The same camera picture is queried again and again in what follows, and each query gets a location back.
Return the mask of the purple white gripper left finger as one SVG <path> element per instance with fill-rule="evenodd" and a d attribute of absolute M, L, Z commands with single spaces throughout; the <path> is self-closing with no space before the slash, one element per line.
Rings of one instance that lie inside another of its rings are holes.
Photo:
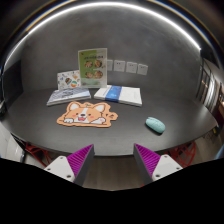
<path fill-rule="evenodd" d="M 82 186 L 94 155 L 94 145 L 91 144 L 67 157 L 57 157 L 45 171 Z"/>

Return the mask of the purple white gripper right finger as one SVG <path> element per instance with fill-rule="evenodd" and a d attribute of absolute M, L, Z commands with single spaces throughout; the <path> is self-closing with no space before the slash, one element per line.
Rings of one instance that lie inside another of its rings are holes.
<path fill-rule="evenodd" d="M 145 185 L 182 169 L 169 155 L 160 156 L 139 144 L 134 144 L 133 154 Z"/>

